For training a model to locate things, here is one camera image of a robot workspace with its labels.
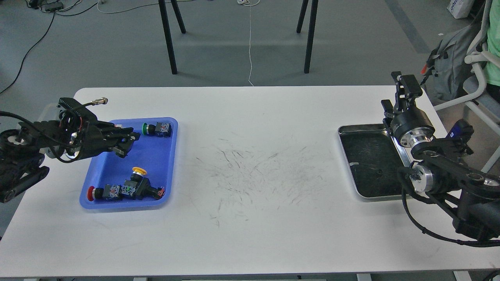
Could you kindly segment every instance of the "table leg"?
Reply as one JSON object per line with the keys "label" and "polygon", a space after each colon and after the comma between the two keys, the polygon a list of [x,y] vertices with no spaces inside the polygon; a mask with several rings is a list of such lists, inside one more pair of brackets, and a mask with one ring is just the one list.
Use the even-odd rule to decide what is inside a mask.
{"label": "table leg", "polygon": [[318,12],[318,0],[312,0],[311,16],[309,19],[309,34],[307,35],[307,47],[305,48],[304,73],[309,73],[311,66],[311,54],[313,52],[314,29],[316,27],[316,13]]}
{"label": "table leg", "polygon": [[174,55],[174,46],[172,45],[172,36],[170,35],[169,18],[167,16],[165,0],[158,0],[158,6],[161,14],[161,22],[163,23],[163,32],[165,33],[166,49],[168,51],[168,59],[170,60],[170,68],[172,69],[172,74],[177,74],[176,57]]}
{"label": "table leg", "polygon": [[179,5],[177,5],[177,0],[171,0],[173,12],[175,13],[175,17],[177,18],[177,22],[179,23],[180,32],[182,34],[186,33],[186,28],[184,27],[183,17],[181,16],[181,11],[179,10]]}
{"label": "table leg", "polygon": [[372,276],[369,273],[356,274],[357,281],[372,281]]}
{"label": "table leg", "polygon": [[301,33],[302,24],[304,23],[304,18],[306,17],[306,10],[308,9],[309,0],[302,0],[302,8],[300,9],[300,15],[298,16],[297,33]]}
{"label": "table leg", "polygon": [[471,281],[468,271],[453,271],[456,281]]}

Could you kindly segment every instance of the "power strip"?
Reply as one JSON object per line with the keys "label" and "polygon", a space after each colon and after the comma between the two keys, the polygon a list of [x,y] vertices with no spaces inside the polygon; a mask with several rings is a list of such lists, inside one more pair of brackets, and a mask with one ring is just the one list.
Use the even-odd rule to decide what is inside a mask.
{"label": "power strip", "polygon": [[45,12],[52,13],[64,9],[64,5],[62,2],[54,2],[43,5],[43,8],[45,8]]}

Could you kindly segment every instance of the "connector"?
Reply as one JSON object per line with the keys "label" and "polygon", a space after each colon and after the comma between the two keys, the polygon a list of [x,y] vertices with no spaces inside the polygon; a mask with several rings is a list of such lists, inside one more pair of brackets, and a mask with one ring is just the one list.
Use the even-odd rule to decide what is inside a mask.
{"label": "connector", "polygon": [[62,2],[54,2],[54,3],[45,4],[45,5],[43,5],[43,7],[45,8],[45,12],[55,12],[55,11],[62,10],[64,8],[64,5]]}
{"label": "connector", "polygon": [[92,101],[92,105],[93,106],[96,106],[96,105],[105,105],[108,103],[108,99],[105,98],[105,97],[101,97],[101,98],[98,98],[98,99],[95,99]]}

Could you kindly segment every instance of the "gray floor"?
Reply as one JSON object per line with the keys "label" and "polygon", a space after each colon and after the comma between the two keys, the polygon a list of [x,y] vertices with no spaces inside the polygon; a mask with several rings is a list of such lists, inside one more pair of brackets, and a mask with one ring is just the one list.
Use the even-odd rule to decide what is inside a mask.
{"label": "gray floor", "polygon": [[[93,3],[84,0],[67,14]],[[236,0],[180,2],[186,34],[179,32],[168,5],[178,75],[170,72],[157,5],[118,14],[100,13],[94,7],[77,16],[55,17],[47,36],[27,56],[17,82],[0,94],[0,109],[36,120],[46,104],[72,97],[81,88],[250,86],[251,65],[250,80],[255,86],[392,85],[392,71],[418,75],[440,34],[470,22],[454,19],[446,10],[448,3],[320,1],[310,74],[303,73],[308,24],[301,34],[295,33],[299,0],[261,0],[251,9],[237,5]],[[100,8],[111,12],[136,5],[133,0],[107,0]],[[44,34],[51,18],[51,14],[27,8],[24,1],[0,1],[0,89],[12,82],[24,54]],[[442,110],[439,116],[449,129],[461,112],[458,105]],[[477,118],[471,122],[477,133],[470,145],[478,149],[469,164],[481,168],[500,138]],[[3,118],[0,132],[15,124]],[[499,168],[493,171],[498,175]],[[19,199],[0,205],[0,235],[18,203]],[[486,273],[471,275],[481,280]],[[355,279],[354,274],[328,277]],[[449,271],[374,274],[373,279],[455,280]]]}

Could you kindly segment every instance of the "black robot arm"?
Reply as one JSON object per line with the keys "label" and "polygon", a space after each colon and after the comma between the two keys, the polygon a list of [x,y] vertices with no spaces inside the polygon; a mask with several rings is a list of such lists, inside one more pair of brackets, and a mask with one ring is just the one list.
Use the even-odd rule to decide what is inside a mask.
{"label": "black robot arm", "polygon": [[139,139],[133,128],[116,127],[99,121],[86,107],[106,104],[107,98],[81,104],[62,97],[58,120],[30,122],[16,114],[0,111],[0,116],[20,120],[20,129],[0,133],[0,202],[5,203],[43,180],[49,168],[41,166],[45,154],[71,163],[115,152],[124,158]]}
{"label": "black robot arm", "polygon": [[[444,138],[434,137],[434,127],[427,115],[417,108],[415,97],[422,89],[413,75],[393,72],[396,82],[396,105],[382,100],[387,131],[399,145],[411,148],[416,160],[400,168],[403,205],[411,221],[435,238],[473,247],[500,246],[500,177],[466,165],[463,156],[473,151],[467,145],[474,130],[465,120],[455,123]],[[461,191],[460,197],[449,192]],[[426,203],[436,204],[451,218],[457,233],[476,241],[453,240],[431,232],[411,217],[406,194]]]}

